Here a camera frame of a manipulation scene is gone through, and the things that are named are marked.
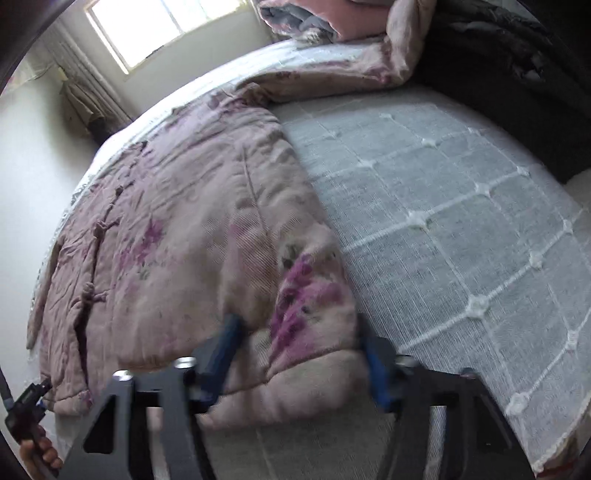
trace finger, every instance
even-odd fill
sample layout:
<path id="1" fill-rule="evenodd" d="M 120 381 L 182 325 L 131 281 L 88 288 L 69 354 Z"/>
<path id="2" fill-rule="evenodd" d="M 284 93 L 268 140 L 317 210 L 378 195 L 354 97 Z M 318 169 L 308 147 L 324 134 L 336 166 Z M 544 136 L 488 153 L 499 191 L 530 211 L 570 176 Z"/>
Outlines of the finger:
<path id="1" fill-rule="evenodd" d="M 51 440 L 47 437 L 43 437 L 39 440 L 39 448 L 42 452 L 49 450 L 53 445 L 51 444 Z"/>
<path id="2" fill-rule="evenodd" d="M 31 454 L 35 450 L 35 443 L 32 440 L 23 440 L 21 442 L 21 449 L 20 454 L 21 458 L 24 460 L 25 458 L 30 458 Z"/>
<path id="3" fill-rule="evenodd" d="M 63 466 L 64 466 L 64 462 L 61 461 L 61 458 L 56 458 L 51 463 L 51 467 L 55 468 L 56 470 L 59 470 Z"/>
<path id="4" fill-rule="evenodd" d="M 43 461 L 48 465 L 51 465 L 53 460 L 55 460 L 56 458 L 57 458 L 57 451 L 55 448 L 50 448 L 48 451 L 46 451 L 43 454 Z"/>
<path id="5" fill-rule="evenodd" d="M 21 459 L 25 464 L 25 468 L 33 480 L 43 480 L 41 473 L 37 469 L 35 462 L 33 461 L 33 451 L 35 450 L 35 444 L 32 440 L 25 440 L 21 443 Z"/>

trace cable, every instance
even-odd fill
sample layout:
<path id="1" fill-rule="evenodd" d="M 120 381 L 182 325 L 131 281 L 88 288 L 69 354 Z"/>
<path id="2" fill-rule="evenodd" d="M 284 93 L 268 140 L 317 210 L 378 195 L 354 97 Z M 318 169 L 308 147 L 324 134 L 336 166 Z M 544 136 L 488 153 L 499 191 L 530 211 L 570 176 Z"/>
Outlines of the cable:
<path id="1" fill-rule="evenodd" d="M 6 381 L 6 377 L 4 376 L 4 372 L 2 372 L 2 368 L 0 367 L 0 397 L 2 397 L 2 402 L 4 403 L 4 407 L 7 411 L 12 409 L 14 405 L 14 399 L 12 398 L 12 393 L 10 392 L 10 387 L 8 386 L 8 382 Z"/>

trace mattress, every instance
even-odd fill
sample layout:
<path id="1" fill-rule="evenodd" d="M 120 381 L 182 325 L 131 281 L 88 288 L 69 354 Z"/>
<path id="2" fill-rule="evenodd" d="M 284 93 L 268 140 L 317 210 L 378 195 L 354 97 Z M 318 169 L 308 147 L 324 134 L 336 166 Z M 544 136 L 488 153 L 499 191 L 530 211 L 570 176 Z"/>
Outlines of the mattress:
<path id="1" fill-rule="evenodd" d="M 107 141 L 73 203 L 172 108 L 260 70 L 362 49 L 298 50 L 288 41 L 208 73 Z M 589 212 L 503 130 L 420 85 L 272 111 L 339 235 L 374 329 L 430 368 L 479 371 L 540 471 L 581 432 L 589 403 Z M 76 421 L 51 422 L 63 454 Z M 429 478 L 439 464 L 439 410 L 433 425 Z M 222 479 L 369 479 L 390 430 L 362 394 L 319 419 L 208 433 L 206 443 Z M 156 438 L 154 449 L 165 478 Z"/>

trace window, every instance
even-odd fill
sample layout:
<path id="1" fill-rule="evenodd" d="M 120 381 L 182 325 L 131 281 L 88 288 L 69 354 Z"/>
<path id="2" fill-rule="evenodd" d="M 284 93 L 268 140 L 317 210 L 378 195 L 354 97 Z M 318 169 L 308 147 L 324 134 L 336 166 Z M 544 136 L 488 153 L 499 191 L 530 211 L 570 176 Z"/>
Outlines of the window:
<path id="1" fill-rule="evenodd" d="M 90 22 L 125 73 L 163 45 L 245 0 L 95 0 Z"/>

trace dark blanket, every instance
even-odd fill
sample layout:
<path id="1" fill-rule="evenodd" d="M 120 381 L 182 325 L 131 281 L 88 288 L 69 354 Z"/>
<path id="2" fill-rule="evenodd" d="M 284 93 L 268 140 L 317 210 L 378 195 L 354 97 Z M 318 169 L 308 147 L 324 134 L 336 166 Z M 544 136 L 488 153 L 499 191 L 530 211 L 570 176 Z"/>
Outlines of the dark blanket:
<path id="1" fill-rule="evenodd" d="M 440 0 L 416 75 L 503 127 L 561 183 L 591 167 L 591 77 L 540 24 Z"/>

